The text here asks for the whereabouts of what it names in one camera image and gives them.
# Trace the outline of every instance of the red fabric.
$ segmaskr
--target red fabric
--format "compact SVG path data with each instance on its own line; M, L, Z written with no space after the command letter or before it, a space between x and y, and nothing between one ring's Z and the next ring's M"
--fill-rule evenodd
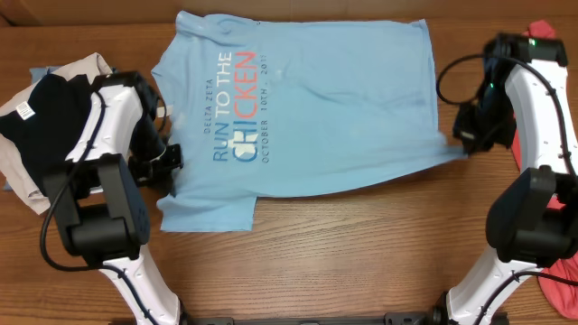
M536 38L556 37L555 30L545 21L531 23L528 31L525 32L524 35ZM517 167L520 168L520 142L517 131L514 142L512 143L512 153L514 154ZM548 203L548 208L552 209L560 209L562 206L563 204L554 198ZM567 260L559 260L552 267L544 269L544 273L578 281L578 256L575 255ZM540 282L544 296L560 314L566 318L578 320L578 289L544 278L538 278L538 281Z

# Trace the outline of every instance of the wood grain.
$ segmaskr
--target wood grain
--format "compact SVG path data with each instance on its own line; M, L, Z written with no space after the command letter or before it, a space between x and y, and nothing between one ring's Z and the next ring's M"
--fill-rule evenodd
M574 17L551 17L571 62L568 97L578 115L578 33ZM438 68L478 52L498 31L524 31L525 18L428 21ZM174 34L171 24L0 29L0 101L30 82L31 67L64 64L94 51L111 66L150 70ZM449 97L467 97L480 64L447 80ZM449 134L455 108L440 105ZM165 281L197 317L239 319L381 315L427 310L457 284L486 245L492 202L517 177L511 153L496 148L378 186L326 197L259 200L251 232L159 231L158 195L143 190L150 247ZM106 324L130 318L114 287L97 272L65 274L40 256L42 220L13 193L0 193L0 324ZM49 249L65 264L54 225ZM513 324L571 323L529 280L504 306Z

